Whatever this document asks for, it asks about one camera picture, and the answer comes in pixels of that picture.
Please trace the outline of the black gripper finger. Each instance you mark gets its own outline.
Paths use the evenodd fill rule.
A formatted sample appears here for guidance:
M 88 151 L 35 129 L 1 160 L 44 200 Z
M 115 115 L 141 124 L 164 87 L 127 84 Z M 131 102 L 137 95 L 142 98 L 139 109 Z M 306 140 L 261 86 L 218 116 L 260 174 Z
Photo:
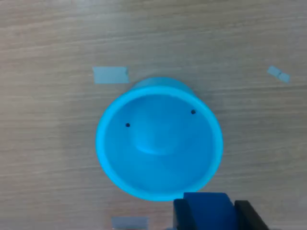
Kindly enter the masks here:
M 269 230 L 249 201 L 236 200 L 235 210 L 239 230 Z
M 193 201 L 190 198 L 173 201 L 173 229 L 197 230 L 197 222 L 193 214 Z

